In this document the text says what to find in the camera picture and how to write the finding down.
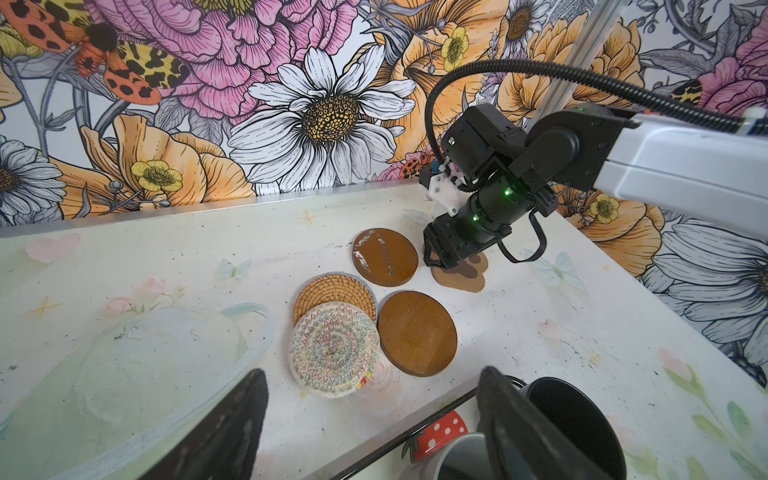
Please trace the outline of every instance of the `black mug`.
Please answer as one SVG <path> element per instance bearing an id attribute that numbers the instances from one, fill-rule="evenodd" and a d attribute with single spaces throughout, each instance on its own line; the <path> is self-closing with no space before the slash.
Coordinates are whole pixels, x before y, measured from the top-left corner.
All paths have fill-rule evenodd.
<path id="1" fill-rule="evenodd" d="M 548 376 L 527 384 L 520 393 L 603 472 L 614 480 L 626 480 L 627 465 L 616 433 L 584 393 Z"/>

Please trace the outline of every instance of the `moth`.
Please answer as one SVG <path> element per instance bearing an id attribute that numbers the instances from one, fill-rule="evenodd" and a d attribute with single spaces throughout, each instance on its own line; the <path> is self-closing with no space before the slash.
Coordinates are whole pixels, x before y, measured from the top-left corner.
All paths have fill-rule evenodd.
<path id="1" fill-rule="evenodd" d="M 134 104 L 160 103 L 160 88 L 174 88 L 189 75 L 179 59 L 156 47 L 118 38 L 109 24 L 94 23 L 85 0 L 0 0 L 0 12 L 30 43 L 65 53 L 72 45 L 78 73 L 88 77 L 106 64 L 104 83 Z"/>

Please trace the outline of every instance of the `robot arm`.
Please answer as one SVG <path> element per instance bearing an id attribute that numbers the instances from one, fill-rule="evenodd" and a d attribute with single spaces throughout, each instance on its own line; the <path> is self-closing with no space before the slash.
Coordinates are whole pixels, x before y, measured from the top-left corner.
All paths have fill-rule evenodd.
<path id="1" fill-rule="evenodd" d="M 448 211 L 425 228 L 431 266 L 450 268 L 493 244 L 512 262 L 536 260 L 546 238 L 533 213 L 546 217 L 559 205 L 551 181 L 768 237 L 768 195 L 759 189 L 768 178 L 763 138 L 592 104 L 550 114 L 526 134 L 481 104 L 445 132 L 441 146 L 465 184 L 428 167 L 421 173 L 428 195 Z M 527 212 L 541 246 L 519 260 L 501 239 Z"/>

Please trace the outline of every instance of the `zigzag pattern coaster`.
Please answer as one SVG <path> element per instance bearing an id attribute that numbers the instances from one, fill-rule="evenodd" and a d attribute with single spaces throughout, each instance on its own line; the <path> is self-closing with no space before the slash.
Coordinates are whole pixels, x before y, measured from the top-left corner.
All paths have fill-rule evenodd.
<path id="1" fill-rule="evenodd" d="M 329 302 L 305 313 L 288 345 L 291 373 L 311 393 L 339 398 L 361 389 L 379 356 L 379 333 L 365 312 Z"/>

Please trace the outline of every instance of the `flower center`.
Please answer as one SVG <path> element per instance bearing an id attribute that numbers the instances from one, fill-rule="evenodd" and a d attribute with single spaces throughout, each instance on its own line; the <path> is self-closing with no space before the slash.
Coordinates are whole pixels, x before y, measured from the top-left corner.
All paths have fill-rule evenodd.
<path id="1" fill-rule="evenodd" d="M 18 187 L 18 177 L 5 168 L 0 168 L 0 192 L 7 192 Z"/>
<path id="2" fill-rule="evenodd" d="M 464 54 L 462 51 L 462 40 L 460 38 L 451 38 L 450 42 L 451 43 L 448 45 L 448 56 L 446 58 L 451 63 L 457 63 Z"/>
<path id="3" fill-rule="evenodd" d="M 157 167 L 148 167 L 147 170 L 144 171 L 144 178 L 159 187 L 171 185 L 176 181 L 176 179 L 173 177 L 173 175 L 170 174 L 168 170 Z"/>
<path id="4" fill-rule="evenodd" d="M 598 202 L 598 215 L 601 217 L 611 218 L 611 214 L 614 212 L 614 206 L 611 205 L 610 200 L 601 200 Z"/>
<path id="5" fill-rule="evenodd" d="M 515 10 L 512 14 L 512 18 L 509 19 L 509 30 L 507 30 L 507 40 L 515 41 L 520 40 L 528 27 L 531 26 L 531 9 L 530 7 L 522 7 Z"/>
<path id="6" fill-rule="evenodd" d="M 251 0 L 192 0 L 192 2 L 206 13 L 223 10 L 230 15 L 243 15 L 253 10 Z"/>
<path id="7" fill-rule="evenodd" d="M 315 142 L 343 138 L 357 122 L 360 107 L 346 95 L 326 98 L 309 106 L 304 114 L 303 130 Z"/>

